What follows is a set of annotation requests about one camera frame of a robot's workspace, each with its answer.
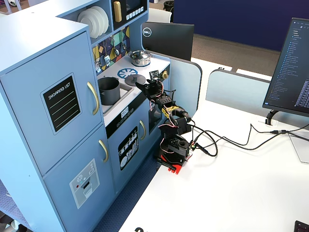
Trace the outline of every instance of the computer monitor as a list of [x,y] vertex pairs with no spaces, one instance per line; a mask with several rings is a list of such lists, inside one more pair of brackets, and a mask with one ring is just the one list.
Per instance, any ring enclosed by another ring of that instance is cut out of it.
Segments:
[[194,25],[146,22],[142,43],[146,50],[191,61]]
[[309,20],[292,18],[263,107],[309,117]]

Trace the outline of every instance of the toy kitchen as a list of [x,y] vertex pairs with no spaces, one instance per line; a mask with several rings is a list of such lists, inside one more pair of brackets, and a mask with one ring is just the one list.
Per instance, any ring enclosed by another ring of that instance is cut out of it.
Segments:
[[0,20],[0,180],[33,231],[92,231],[158,146],[166,118],[136,82],[155,73],[197,110],[200,68],[142,47],[148,8],[49,0]]

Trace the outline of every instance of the gold door handle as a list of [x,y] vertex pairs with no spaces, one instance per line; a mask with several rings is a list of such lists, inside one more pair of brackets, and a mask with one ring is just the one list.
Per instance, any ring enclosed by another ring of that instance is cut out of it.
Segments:
[[122,16],[121,16],[121,4],[119,1],[114,1],[114,12],[115,12],[115,21],[117,23],[121,22]]
[[98,95],[97,92],[95,91],[95,89],[92,87],[92,85],[90,84],[90,82],[87,82],[87,86],[88,88],[91,90],[93,96],[95,96],[96,99],[96,108],[93,110],[92,114],[95,115],[98,112],[98,108],[100,106],[99,102],[98,102]]
[[140,120],[140,124],[141,124],[141,126],[143,127],[143,129],[144,129],[144,135],[140,138],[140,140],[143,140],[143,139],[145,138],[145,136],[146,136],[146,128],[145,128],[145,125],[144,125],[144,123],[142,122],[142,120]]
[[105,144],[103,143],[102,140],[99,140],[98,143],[102,146],[102,148],[104,149],[105,153],[106,153],[106,158],[103,160],[103,162],[105,163],[108,160],[108,151],[106,149]]

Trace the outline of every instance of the ice dispenser panel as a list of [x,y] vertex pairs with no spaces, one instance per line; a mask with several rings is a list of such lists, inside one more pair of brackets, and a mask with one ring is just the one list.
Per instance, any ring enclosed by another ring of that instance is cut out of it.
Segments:
[[87,166],[77,174],[70,182],[70,188],[77,206],[79,209],[91,194],[100,185],[98,179],[97,167],[95,159],[91,160]]

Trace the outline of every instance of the gray pot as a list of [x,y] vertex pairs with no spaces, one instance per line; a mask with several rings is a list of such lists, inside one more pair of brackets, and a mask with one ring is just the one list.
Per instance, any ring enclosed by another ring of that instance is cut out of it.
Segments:
[[115,77],[103,77],[98,80],[102,105],[114,105],[120,99],[120,85]]

